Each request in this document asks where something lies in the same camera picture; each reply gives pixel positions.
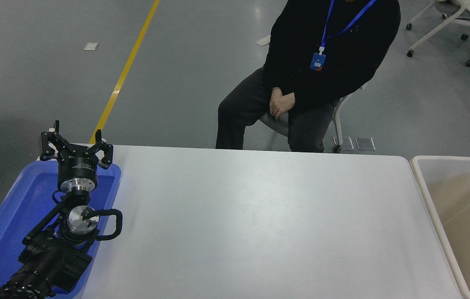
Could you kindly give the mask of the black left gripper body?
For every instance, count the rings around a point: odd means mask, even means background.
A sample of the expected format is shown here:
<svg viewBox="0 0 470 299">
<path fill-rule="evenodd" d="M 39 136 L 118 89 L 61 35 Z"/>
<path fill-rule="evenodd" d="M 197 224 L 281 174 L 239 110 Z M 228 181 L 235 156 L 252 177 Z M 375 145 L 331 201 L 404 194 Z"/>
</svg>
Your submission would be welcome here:
<svg viewBox="0 0 470 299">
<path fill-rule="evenodd" d="M 98 157 L 95 154 L 86 156 L 86 150 L 62 148 L 57 153 L 58 183 L 73 179 L 87 179 L 97 183 Z"/>
</svg>

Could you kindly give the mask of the person's right hand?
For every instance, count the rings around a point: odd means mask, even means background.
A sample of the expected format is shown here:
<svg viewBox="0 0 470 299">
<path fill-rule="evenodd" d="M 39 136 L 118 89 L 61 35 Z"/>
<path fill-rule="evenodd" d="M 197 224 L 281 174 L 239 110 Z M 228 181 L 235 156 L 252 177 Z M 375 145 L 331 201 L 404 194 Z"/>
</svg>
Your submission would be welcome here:
<svg viewBox="0 0 470 299">
<path fill-rule="evenodd" d="M 279 87 L 274 87 L 271 92 L 271 98 L 269 102 L 269 113 L 275 119 L 278 119 L 282 115 L 282 91 Z"/>
</svg>

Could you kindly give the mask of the person's left hand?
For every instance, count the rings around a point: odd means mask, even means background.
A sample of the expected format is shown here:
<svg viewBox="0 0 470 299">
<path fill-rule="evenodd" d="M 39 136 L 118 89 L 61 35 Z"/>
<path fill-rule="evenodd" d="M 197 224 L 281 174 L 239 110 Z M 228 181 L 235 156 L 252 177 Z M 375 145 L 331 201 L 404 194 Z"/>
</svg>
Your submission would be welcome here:
<svg viewBox="0 0 470 299">
<path fill-rule="evenodd" d="M 295 93 L 288 93 L 287 95 L 282 96 L 281 102 L 283 115 L 295 106 Z"/>
</svg>

